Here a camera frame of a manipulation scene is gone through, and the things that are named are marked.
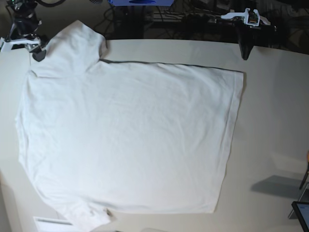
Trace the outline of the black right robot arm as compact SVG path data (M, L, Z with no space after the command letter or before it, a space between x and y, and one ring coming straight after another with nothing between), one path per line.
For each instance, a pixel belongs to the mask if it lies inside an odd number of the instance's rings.
M16 45L24 46L35 61L45 59L47 38L37 34L42 21L37 18L34 0L8 0L6 10L11 18L11 28L5 38L1 38L0 51L10 51Z

